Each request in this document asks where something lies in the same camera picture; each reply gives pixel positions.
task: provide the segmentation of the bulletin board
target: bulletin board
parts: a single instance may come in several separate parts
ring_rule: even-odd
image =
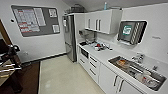
[[[23,37],[59,34],[56,8],[11,6]]]

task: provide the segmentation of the stainless steel sink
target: stainless steel sink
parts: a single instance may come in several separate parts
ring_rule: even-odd
[[[118,65],[117,61],[119,60],[124,60],[129,66],[127,68],[124,68],[120,65]],[[154,90],[154,91],[158,91],[159,88],[162,86],[162,84],[164,83],[164,81],[166,80],[166,77],[152,71],[149,70],[145,67],[140,66],[139,64],[129,61],[123,57],[116,57],[113,59],[108,60],[111,64],[115,65],[116,67],[120,68],[121,70],[123,70],[124,72],[126,72],[127,74],[129,74],[130,76],[132,76],[133,78],[137,79],[135,77],[135,75],[137,74],[143,74],[144,71],[148,71],[151,73],[150,77],[152,77],[152,79],[154,79],[153,81],[155,81],[155,83],[157,83],[157,85],[155,85],[154,87],[148,86],[147,84],[143,83],[142,81],[140,81],[142,84],[145,84],[148,88]]]

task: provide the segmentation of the drawer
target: drawer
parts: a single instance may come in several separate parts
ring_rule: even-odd
[[[78,62],[83,66],[83,68],[87,71],[89,67],[89,60],[84,58],[82,55],[78,56]]]
[[[88,74],[92,77],[92,79],[98,84],[98,75],[92,68],[88,69]]]
[[[92,55],[89,56],[89,62],[91,62],[94,66],[100,66],[100,62],[94,58]]]
[[[89,61],[89,67],[96,73],[99,74],[99,68],[100,66],[94,65],[94,63]]]

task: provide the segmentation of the sink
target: sink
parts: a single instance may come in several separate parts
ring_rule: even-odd
[[[126,72],[128,75],[132,76],[133,78],[135,78],[136,80],[140,81],[142,84],[146,85],[148,88],[150,88],[150,89],[152,89],[154,91],[158,91],[159,88],[164,83],[164,81],[166,80],[166,77],[164,77],[163,75],[160,75],[160,74],[156,73],[153,70],[149,70],[149,69],[147,69],[147,68],[145,68],[143,66],[140,66],[139,64],[137,64],[135,62],[132,62],[132,61],[129,61],[129,60],[127,60],[127,59],[125,59],[125,58],[123,58],[121,56],[118,56],[116,58],[110,59],[108,61],[111,64],[115,65],[116,67],[118,67],[122,71]],[[127,67],[123,67],[122,65],[120,65],[118,63],[119,61],[124,61],[125,62],[124,64],[127,65]],[[147,71],[148,73],[150,73],[148,75],[148,78],[150,78],[150,80],[146,80],[146,83],[143,80],[137,79],[137,75],[144,74],[144,71]]]

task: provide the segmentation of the microwave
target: microwave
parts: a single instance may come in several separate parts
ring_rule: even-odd
[[[86,58],[89,58],[89,53],[81,48],[81,54],[85,56]]]
[[[125,41],[131,45],[140,43],[146,25],[146,21],[122,21],[117,40]]]

